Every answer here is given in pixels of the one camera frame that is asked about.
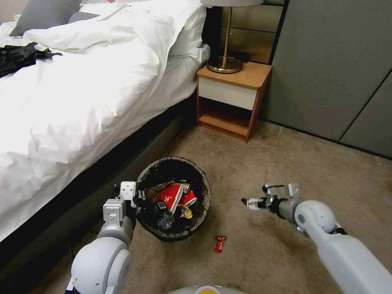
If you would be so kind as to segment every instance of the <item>table lamp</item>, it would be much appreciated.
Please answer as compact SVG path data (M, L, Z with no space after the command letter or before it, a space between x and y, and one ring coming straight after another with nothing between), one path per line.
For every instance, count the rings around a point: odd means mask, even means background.
M230 25L232 21L233 7L254 6L262 4L264 0L201 0L202 4L211 6L229 7L227 16L227 28L225 39L225 50L223 56L212 57L207 61L207 68L221 74L233 74L242 70L242 61L231 56L227 56L227 46L229 44Z

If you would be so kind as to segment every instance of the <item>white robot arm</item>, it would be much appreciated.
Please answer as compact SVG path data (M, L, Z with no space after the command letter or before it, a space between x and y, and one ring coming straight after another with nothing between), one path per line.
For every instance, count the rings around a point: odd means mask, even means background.
M287 198L278 197L279 188L285 189ZM263 190L267 197L242 202L252 210L269 209L309 236L343 293L392 293L392 275L361 241L347 235L326 204L314 200L301 202L296 184L265 185Z
M122 182L120 196L103 205L103 224L97 239L84 246L71 267L71 280L65 293L118 294L130 267L128 251L135 219L127 214L126 200L135 207L135 182Z

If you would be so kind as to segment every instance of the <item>nightstand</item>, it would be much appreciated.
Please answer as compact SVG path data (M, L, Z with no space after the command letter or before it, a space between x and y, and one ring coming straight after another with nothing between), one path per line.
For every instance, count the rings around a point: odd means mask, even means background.
M244 63L238 73L197 73L197 125L248 141L272 66Z

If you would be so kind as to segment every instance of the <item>beige carpet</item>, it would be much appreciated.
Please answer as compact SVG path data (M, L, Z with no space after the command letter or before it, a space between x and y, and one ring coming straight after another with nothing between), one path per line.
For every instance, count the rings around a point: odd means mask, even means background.
M299 183L302 199L328 204L346 231L392 271L391 161L265 122L247 144L189 127L166 155L186 157L206 172L211 210L200 231L178 243L163 243L137 225L121 293L160 294L204 283L249 294L339 293L310 240L288 222L240 202L261 196L266 182ZM214 237L223 234L228 240L218 254ZM32 293L64 293L69 271L65 256Z

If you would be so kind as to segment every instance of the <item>red snack bag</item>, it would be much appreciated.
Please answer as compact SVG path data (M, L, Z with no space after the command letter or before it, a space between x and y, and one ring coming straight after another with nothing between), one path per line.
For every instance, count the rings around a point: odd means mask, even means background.
M196 202L197 198L193 191L190 191L189 194L183 194L183 196L180 199L179 204L185 205L185 206L191 206Z
M160 191L156 197L156 201L162 200L165 202L167 208L174 213L177 208L177 204L183 195L182 184L172 184L167 186L165 189Z
M223 249L223 244L227 240L227 236L216 236L215 239L216 239L216 247L214 251L221 253Z

